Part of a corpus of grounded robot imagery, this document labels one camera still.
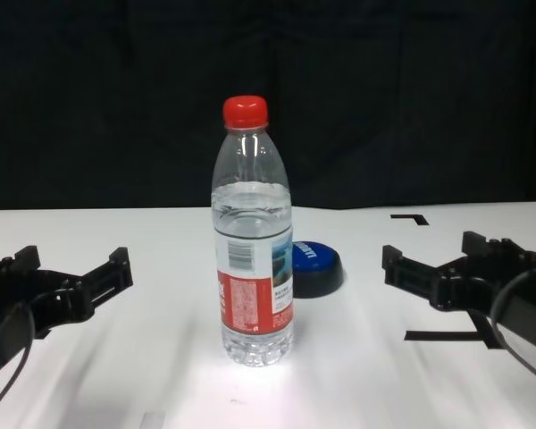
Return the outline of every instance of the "black curtain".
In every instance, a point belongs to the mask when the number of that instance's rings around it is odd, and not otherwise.
[[[245,93],[297,205],[536,199],[536,0],[1,0],[0,208],[206,206]]]

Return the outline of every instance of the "table surface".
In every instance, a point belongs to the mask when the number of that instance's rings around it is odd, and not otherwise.
[[[389,216],[409,213],[430,225]],[[127,246],[135,282],[84,324],[34,341],[0,428],[139,429],[147,415],[165,429],[536,429],[536,378],[479,341],[403,341],[406,330],[473,325],[385,285],[381,269],[385,244],[429,265],[460,257],[463,231],[536,250],[536,203],[293,216],[294,239],[337,249],[347,280],[328,297],[296,299],[292,352],[248,368],[221,345],[208,209],[0,212],[0,257],[36,244],[43,268],[84,274]]]

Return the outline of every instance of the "blue lid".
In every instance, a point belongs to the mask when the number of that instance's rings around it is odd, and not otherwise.
[[[292,250],[294,272],[327,271],[333,265],[335,251],[321,243],[296,241]]]

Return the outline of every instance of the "blue object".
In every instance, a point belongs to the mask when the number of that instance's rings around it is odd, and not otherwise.
[[[343,283],[343,267],[333,248],[313,241],[296,241],[292,249],[294,298],[328,295]]]

